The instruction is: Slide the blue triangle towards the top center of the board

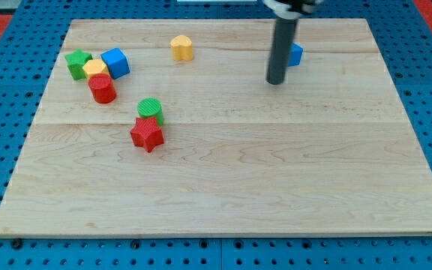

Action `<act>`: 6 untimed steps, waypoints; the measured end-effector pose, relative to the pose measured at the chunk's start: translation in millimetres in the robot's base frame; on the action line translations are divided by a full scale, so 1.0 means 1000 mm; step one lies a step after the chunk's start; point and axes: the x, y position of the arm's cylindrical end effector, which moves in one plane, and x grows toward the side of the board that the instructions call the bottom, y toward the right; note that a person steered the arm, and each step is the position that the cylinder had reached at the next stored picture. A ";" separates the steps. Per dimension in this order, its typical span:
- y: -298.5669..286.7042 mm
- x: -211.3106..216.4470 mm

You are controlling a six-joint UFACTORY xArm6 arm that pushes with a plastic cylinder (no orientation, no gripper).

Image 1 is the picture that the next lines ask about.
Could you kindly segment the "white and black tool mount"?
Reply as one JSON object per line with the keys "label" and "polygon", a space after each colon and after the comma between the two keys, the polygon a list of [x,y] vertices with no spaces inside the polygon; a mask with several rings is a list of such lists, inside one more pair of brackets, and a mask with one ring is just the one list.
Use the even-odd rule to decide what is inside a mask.
{"label": "white and black tool mount", "polygon": [[262,0],[276,17],[282,19],[299,19],[313,14],[323,0]]}

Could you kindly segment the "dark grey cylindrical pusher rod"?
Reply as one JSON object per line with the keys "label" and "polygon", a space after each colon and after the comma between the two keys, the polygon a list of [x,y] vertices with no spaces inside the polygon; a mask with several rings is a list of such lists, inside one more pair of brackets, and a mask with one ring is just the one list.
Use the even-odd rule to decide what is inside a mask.
{"label": "dark grey cylindrical pusher rod", "polygon": [[280,85],[286,78],[298,22],[297,19],[283,19],[280,17],[275,20],[266,72],[266,81],[269,84]]}

